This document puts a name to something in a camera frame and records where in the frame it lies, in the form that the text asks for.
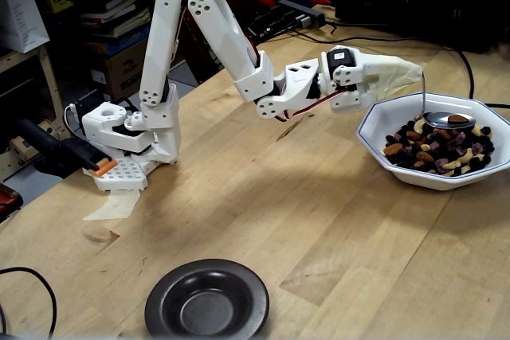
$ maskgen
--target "white bowl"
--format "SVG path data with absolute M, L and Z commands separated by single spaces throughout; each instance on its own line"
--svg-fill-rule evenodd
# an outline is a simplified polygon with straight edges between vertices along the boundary
M 451 190 L 480 181 L 510 167 L 510 123 L 506 119 L 480 101 L 434 93 L 427 93 L 426 111 L 465 113 L 477 119 L 480 125 L 491 127 L 491 140 L 495 147 L 491 154 L 491 163 L 482 170 L 452 178 L 392 165 L 383 153 L 386 136 L 393 135 L 407 121 L 414 119 L 421 109 L 421 93 L 384 100 L 371 106 L 358 128 L 361 143 L 384 168 L 401 181 L 429 189 Z

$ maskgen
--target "bowl rim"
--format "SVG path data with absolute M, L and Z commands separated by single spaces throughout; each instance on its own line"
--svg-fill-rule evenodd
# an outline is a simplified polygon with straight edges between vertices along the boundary
M 459 176 L 451 178 L 451 177 L 444 177 L 444 176 L 442 176 L 440 174 L 424 173 L 422 171 L 406 169 L 404 167 L 398 167 L 396 165 L 393 165 L 389 161 L 387 161 L 386 157 L 383 156 L 383 154 L 379 150 L 375 149 L 361 134 L 361 130 L 363 129 L 363 126 L 365 125 L 365 122 L 367 121 L 369 114 L 371 114 L 372 110 L 377 105 L 379 105 L 379 104 L 384 104 L 384 103 L 387 103 L 387 102 L 390 102 L 390 101 L 393 101 L 393 100 L 397 100 L 397 99 L 401 99 L 401 98 L 404 98 L 404 97 L 416 96 L 416 95 L 421 95 L 421 94 L 422 94 L 421 92 L 413 92 L 413 93 L 408 93 L 406 95 L 395 97 L 393 99 L 381 100 L 381 101 L 379 101 L 377 103 L 374 103 L 374 104 L 372 104 L 370 106 L 370 109 L 368 109 L 367 113 L 363 117 L 363 120 L 359 124 L 358 131 L 357 131 L 358 139 L 361 141 L 361 143 L 369 151 L 372 152 L 372 154 L 375 156 L 375 159 L 377 159 L 377 161 L 385 169 L 387 169 L 389 171 L 392 171 L 392 172 L 395 172 L 395 173 L 413 175 L 413 176 L 418 176 L 418 177 L 422 177 L 422 178 L 428 178 L 428 179 L 433 180 L 433 181 L 442 181 L 442 182 L 445 182 L 445 183 L 462 183 L 466 178 L 479 178 L 479 177 L 482 177 L 482 176 L 484 177 L 484 176 L 496 173 L 497 171 L 501 171 L 501 170 L 504 170 L 504 169 L 507 169 L 507 168 L 510 167 L 510 158 L 509 158 L 507 162 L 502 162 L 502 163 L 500 163 L 500 164 L 498 164 L 496 166 L 490 167 L 488 169 L 481 169 L 481 170 L 477 170 L 477 171 L 472 172 L 472 173 L 463 174 L 463 175 L 459 175 Z M 482 103 L 479 100 L 466 99 L 465 97 L 444 95 L 444 94 L 441 94 L 441 93 L 434 93 L 434 92 L 427 92 L 427 94 L 434 95 L 434 96 L 448 97 L 448 98 L 451 98 L 451 99 L 460 99 L 460 100 L 465 100 L 465 101 L 469 101 L 469 102 L 472 102 L 472 103 L 480 104 L 485 109 L 487 109 L 488 111 L 490 111 L 491 113 L 496 115 L 496 117 L 498 117 L 499 119 L 503 120 L 507 125 L 510 126 L 510 122 L 508 122 L 502 115 L 500 115 L 499 113 L 495 112 L 494 110 L 492 110 L 490 107 L 488 107 L 487 105 L 485 105 L 484 103 Z

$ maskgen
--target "white robotic arm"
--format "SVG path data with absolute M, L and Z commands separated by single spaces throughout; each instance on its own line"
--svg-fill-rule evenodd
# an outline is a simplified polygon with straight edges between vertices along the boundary
M 326 101 L 334 113 L 357 111 L 422 76 L 422 68 L 408 61 L 367 55 L 340 45 L 322 53 L 320 61 L 289 64 L 274 76 L 269 58 L 245 37 L 226 0 L 155 0 L 139 92 L 140 111 L 128 115 L 122 107 L 103 103 L 82 119 L 87 139 L 113 157 L 128 151 L 132 162 L 151 170 L 177 158 L 179 102 L 167 73 L 186 8 L 232 76 L 242 99 L 254 101 L 257 114 L 264 119 L 286 120 L 290 111 L 299 115 Z M 122 122 L 125 130 L 137 135 L 120 137 L 114 126 Z M 150 146 L 140 150 L 149 142 Z

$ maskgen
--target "dark saucer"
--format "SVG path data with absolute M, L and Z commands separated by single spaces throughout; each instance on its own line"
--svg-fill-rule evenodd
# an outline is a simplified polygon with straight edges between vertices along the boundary
M 247 339 L 264 326 L 269 295 L 261 279 L 230 260 L 184 264 L 164 276 L 145 306 L 153 337 Z

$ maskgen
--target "wooden table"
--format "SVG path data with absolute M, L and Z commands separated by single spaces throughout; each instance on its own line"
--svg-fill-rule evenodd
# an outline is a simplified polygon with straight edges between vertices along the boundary
M 310 34 L 383 35 L 330 30 Z M 432 90 L 467 96 L 454 52 L 352 43 L 423 65 Z M 280 71 L 331 46 L 293 37 L 261 48 Z M 476 97 L 510 102 L 508 54 L 467 57 Z M 258 119 L 220 72 L 182 99 L 178 165 L 151 174 L 128 219 L 83 222 L 107 194 L 77 172 L 0 225 L 0 267 L 48 279 L 59 335 L 145 335 L 143 309 L 158 280 L 215 257 L 265 281 L 264 334 L 273 338 L 508 337 L 509 173 L 452 192 L 401 183 L 358 143 L 363 113 L 334 116 L 323 106 L 290 123 Z M 31 276 L 3 276 L 0 302 L 11 333 L 47 331 L 49 298 Z

